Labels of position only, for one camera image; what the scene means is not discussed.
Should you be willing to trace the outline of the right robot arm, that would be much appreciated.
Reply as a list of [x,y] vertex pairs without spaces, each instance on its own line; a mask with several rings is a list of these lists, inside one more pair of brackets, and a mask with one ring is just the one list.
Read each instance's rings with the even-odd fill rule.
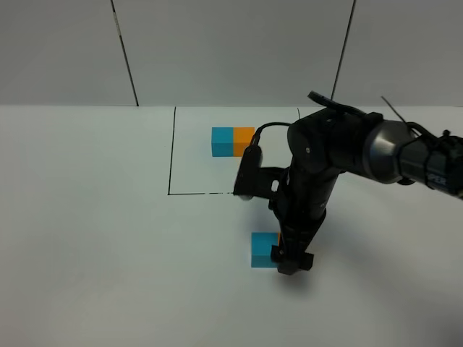
[[462,138],[448,130],[435,136],[415,122],[385,120],[314,91],[308,97],[323,108],[289,126],[292,161],[271,201],[281,228],[271,250],[279,273],[294,275],[313,266],[306,249],[342,173],[382,184],[418,182],[462,198]]

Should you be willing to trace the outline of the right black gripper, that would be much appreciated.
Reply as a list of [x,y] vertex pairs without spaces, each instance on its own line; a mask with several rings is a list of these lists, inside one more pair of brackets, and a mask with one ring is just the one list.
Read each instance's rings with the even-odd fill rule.
[[310,173],[295,162],[284,170],[277,193],[269,202],[281,228],[281,244],[271,250],[279,273],[294,275],[312,268],[314,254],[307,248],[325,219],[339,174],[335,168]]

